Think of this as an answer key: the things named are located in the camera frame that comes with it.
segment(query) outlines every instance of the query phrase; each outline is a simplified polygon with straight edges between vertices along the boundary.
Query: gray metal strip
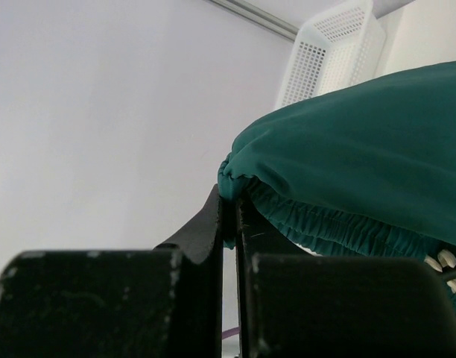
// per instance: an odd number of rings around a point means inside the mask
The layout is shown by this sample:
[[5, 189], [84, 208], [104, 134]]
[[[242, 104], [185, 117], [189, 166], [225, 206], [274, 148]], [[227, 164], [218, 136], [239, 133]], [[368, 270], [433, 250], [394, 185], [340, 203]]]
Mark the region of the gray metal strip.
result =
[[283, 21], [259, 7], [251, 5], [244, 0], [208, 0], [219, 5], [236, 15], [244, 17], [257, 25], [262, 26], [278, 35], [285, 37], [290, 41], [296, 39], [299, 28]]

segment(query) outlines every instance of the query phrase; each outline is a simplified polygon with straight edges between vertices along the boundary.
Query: basket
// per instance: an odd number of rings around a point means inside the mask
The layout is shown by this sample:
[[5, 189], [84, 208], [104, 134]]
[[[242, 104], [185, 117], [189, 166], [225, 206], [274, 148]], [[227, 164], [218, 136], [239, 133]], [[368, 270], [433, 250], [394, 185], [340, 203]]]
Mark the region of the basket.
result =
[[346, 1], [301, 27], [276, 108], [373, 78], [385, 32], [372, 8], [372, 0]]

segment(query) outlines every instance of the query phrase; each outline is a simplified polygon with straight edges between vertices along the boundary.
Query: white drawstring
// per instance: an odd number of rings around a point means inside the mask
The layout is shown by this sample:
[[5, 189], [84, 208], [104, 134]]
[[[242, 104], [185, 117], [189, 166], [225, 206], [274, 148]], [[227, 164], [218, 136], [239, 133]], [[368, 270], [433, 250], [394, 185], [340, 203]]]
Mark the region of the white drawstring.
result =
[[[456, 257], [448, 250], [442, 250], [437, 256], [438, 261], [436, 261], [433, 257], [427, 255], [425, 258], [425, 262], [433, 268], [433, 270], [442, 272], [443, 268], [450, 267], [454, 268], [456, 266]], [[450, 286], [453, 293], [456, 293], [456, 279], [450, 280], [446, 283]]]

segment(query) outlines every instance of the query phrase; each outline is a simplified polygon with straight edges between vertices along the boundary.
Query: pink cable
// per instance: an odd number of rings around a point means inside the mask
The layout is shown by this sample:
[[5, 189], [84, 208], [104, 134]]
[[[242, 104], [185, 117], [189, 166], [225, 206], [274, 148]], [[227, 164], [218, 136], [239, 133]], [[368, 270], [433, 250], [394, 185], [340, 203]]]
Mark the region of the pink cable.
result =
[[240, 327], [230, 328], [229, 330], [225, 330], [221, 332], [221, 339], [229, 338], [231, 336], [236, 336], [240, 333]]

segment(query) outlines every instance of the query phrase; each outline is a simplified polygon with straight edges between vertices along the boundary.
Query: teal fabric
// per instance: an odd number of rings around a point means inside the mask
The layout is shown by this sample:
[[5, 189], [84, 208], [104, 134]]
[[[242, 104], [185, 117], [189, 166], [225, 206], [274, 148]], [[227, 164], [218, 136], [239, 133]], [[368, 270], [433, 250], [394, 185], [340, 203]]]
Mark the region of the teal fabric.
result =
[[235, 139], [218, 185], [231, 201], [247, 190], [284, 235], [322, 255], [456, 254], [456, 62], [268, 114]]

